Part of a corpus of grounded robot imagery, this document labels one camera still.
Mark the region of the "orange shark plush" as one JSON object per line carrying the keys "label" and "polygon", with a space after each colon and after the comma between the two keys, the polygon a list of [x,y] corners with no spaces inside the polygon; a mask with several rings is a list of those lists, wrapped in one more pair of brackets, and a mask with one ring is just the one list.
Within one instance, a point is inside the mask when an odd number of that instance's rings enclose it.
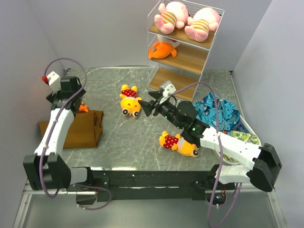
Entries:
{"label": "orange shark plush", "polygon": [[79,112],[89,112],[88,110],[88,105],[84,104],[84,102],[82,101],[79,107]]}
{"label": "orange shark plush", "polygon": [[180,45],[180,42],[174,39],[166,38],[164,36],[157,36],[157,42],[154,43],[153,48],[148,50],[148,59],[163,59],[172,55],[177,56],[176,47]]}

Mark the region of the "small pink striped plush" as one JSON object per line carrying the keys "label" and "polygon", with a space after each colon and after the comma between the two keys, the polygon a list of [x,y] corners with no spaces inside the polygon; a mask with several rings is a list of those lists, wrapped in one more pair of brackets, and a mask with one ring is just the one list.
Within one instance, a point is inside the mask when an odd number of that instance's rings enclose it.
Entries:
{"label": "small pink striped plush", "polygon": [[163,34],[170,34],[175,28],[181,29],[187,23],[189,13],[185,4],[173,1],[166,6],[164,3],[159,5],[160,14],[154,16],[156,28]]}

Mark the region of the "large pink striped plush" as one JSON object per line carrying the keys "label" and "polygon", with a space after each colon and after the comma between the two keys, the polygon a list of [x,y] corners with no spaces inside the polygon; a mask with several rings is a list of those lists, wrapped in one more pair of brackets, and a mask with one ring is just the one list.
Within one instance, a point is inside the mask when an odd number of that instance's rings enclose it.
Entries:
{"label": "large pink striped plush", "polygon": [[220,23],[221,16],[216,10],[209,7],[200,9],[193,17],[188,17],[184,31],[189,39],[203,42],[210,31],[215,31]]}

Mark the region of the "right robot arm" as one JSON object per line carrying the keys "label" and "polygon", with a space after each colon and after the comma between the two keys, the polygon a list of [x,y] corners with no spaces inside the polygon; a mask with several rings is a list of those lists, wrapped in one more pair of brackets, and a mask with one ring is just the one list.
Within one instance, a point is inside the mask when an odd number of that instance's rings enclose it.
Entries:
{"label": "right robot arm", "polygon": [[161,102],[160,91],[151,91],[149,95],[153,97],[151,101],[139,101],[146,116],[161,114],[182,130],[181,137],[187,142],[222,152],[240,162],[239,165],[213,166],[208,177],[211,188],[217,190],[228,183],[251,183],[265,192],[274,189],[282,163],[273,145],[252,144],[217,132],[196,118],[198,113],[190,101],[174,105],[169,100]]}

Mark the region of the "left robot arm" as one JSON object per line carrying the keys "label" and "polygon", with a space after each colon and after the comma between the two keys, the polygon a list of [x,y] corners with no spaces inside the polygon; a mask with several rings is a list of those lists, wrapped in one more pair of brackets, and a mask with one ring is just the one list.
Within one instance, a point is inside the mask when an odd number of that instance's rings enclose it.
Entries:
{"label": "left robot arm", "polygon": [[65,189],[70,185],[88,191],[95,180],[89,167],[70,168],[62,159],[68,130],[82,103],[85,90],[76,76],[60,77],[52,71],[43,81],[53,90],[47,96],[51,114],[46,131],[33,155],[25,156],[23,167],[33,190]]}

